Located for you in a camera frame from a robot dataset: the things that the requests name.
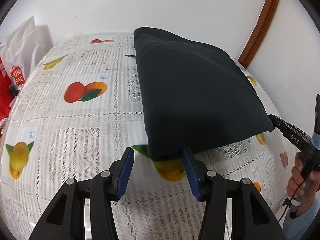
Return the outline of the light blue sleeve forearm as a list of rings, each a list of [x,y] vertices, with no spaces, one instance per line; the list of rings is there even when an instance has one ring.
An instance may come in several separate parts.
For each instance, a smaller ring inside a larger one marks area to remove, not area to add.
[[[313,205],[306,212],[296,218],[291,218],[291,211],[288,211],[283,223],[283,232],[286,239],[301,239],[316,217],[318,210],[319,203],[316,198]]]

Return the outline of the person's right hand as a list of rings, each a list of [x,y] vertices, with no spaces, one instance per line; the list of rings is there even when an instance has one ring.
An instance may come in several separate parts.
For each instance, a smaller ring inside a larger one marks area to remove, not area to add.
[[[309,189],[306,190],[306,182],[301,174],[302,169],[303,162],[300,159],[300,152],[297,152],[295,156],[295,166],[291,170],[292,176],[289,179],[286,187],[287,194],[290,197],[303,197],[299,207],[297,207],[296,217],[308,211],[308,209],[310,209],[310,207],[314,204],[316,192],[319,187],[319,172],[312,171],[309,175],[311,184]]]

